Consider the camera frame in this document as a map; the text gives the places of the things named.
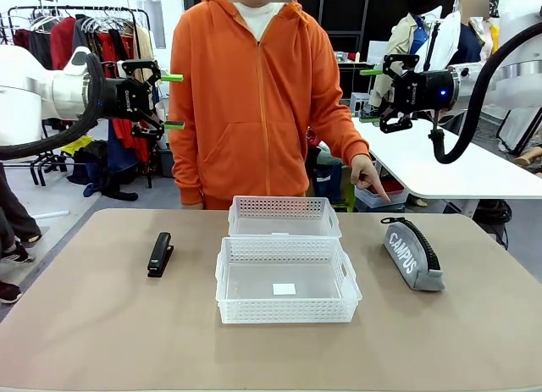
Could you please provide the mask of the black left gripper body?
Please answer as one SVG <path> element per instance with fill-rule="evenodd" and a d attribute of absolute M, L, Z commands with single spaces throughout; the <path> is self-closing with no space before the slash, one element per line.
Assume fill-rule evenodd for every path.
<path fill-rule="evenodd" d="M 102 116 L 132 121 L 149 119 L 150 85 L 133 77 L 106 78 Z"/>

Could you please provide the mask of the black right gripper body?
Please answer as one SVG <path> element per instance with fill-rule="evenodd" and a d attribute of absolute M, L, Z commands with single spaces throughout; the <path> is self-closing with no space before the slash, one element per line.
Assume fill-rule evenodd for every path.
<path fill-rule="evenodd" d="M 449 110 L 456 102 L 456 74 L 450 70 L 407 71 L 395 81 L 399 112 Z"/>

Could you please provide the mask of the person's left hand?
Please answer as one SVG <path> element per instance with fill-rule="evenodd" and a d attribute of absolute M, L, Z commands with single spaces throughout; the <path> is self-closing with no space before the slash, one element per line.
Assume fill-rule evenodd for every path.
<path fill-rule="evenodd" d="M 359 190 L 368 190 L 373 187 L 382 199 L 390 201 L 380 181 L 379 173 L 367 155 L 356 155 L 351 160 L 351 183 Z"/>

